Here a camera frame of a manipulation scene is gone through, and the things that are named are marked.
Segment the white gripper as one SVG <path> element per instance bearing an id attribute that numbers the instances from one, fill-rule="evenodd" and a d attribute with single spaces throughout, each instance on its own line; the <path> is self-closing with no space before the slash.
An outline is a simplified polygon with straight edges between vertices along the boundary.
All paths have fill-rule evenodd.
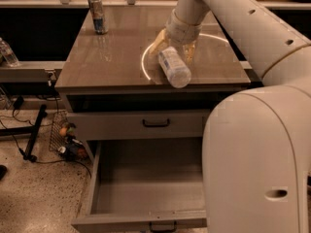
<path id="1" fill-rule="evenodd" d="M 158 54 L 169 46 L 169 39 L 183 45 L 186 63 L 191 65 L 195 53 L 195 40 L 198 38 L 202 26 L 187 24 L 181 21 L 172 11 L 165 23 L 165 29 L 162 29 L 155 41 L 152 43 L 149 54 Z"/>

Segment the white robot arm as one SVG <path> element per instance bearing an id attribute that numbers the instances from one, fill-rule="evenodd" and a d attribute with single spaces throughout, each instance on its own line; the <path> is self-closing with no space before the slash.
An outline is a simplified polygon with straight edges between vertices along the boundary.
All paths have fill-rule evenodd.
<path id="1" fill-rule="evenodd" d="M 213 13 L 262 82 L 223 100 L 203 134 L 208 233 L 309 233 L 310 41 L 255 0 L 179 0 L 169 40 Z"/>

